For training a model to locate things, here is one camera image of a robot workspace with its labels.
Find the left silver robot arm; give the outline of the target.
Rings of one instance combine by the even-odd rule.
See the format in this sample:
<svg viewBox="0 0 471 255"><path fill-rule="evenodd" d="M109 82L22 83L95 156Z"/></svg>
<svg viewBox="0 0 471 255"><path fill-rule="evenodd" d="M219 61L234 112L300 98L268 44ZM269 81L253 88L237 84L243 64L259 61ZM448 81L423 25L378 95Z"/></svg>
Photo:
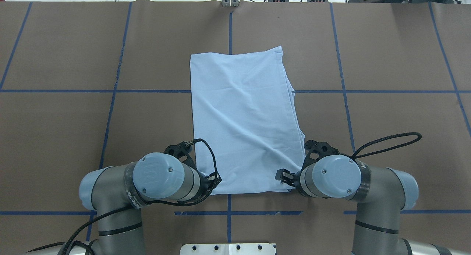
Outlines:
<svg viewBox="0 0 471 255"><path fill-rule="evenodd" d="M136 162L88 173L79 185L83 206L96 217L68 240L34 248L28 255L144 255L142 208L159 203L192 206L201 203L222 181L214 152L214 172L205 175L190 156L203 139L183 141Z"/></svg>

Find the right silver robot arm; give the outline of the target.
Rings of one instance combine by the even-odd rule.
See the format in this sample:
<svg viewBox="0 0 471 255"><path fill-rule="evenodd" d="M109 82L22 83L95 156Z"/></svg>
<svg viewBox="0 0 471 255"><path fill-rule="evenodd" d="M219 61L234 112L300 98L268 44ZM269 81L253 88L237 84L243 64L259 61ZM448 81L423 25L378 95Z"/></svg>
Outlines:
<svg viewBox="0 0 471 255"><path fill-rule="evenodd" d="M409 173L369 166L326 142L309 140L301 169L279 169L275 179L310 198L357 203L353 255L464 255L464 251L399 236L401 211L415 206L418 184Z"/></svg>

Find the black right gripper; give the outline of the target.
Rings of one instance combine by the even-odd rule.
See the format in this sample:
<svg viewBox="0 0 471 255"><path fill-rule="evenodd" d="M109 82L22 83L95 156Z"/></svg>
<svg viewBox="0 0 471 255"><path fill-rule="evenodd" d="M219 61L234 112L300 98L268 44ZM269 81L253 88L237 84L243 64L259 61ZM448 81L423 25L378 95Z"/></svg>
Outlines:
<svg viewBox="0 0 471 255"><path fill-rule="evenodd" d="M339 150L330 146L330 144L327 142L308 140L306 141L304 148L306 149L307 154L304 158L301 169L297 173L291 173L287 169L279 169L276 172L275 180L296 189L301 189L302 171L306 170L308 166L317 163L324 157L339 154Z"/></svg>

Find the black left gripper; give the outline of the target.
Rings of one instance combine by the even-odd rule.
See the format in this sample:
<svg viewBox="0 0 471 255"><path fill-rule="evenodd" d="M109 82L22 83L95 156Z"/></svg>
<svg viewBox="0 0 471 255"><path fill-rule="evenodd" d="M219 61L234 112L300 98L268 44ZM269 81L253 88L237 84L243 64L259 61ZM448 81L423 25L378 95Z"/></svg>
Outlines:
<svg viewBox="0 0 471 255"><path fill-rule="evenodd" d="M195 160L190 156L192 146L197 144L198 141L183 141L176 145L167 146L164 153L171 155L180 160L184 157L183 161L179 161L184 169L184 180L180 188L171 196L166 197L165 200L174 200L176 202L202 202L207 199L212 190L222 181L221 176L217 171L216 160L214 152L206 141L202 141L208 148L213 159L214 172L205 175L198 170Z"/></svg>

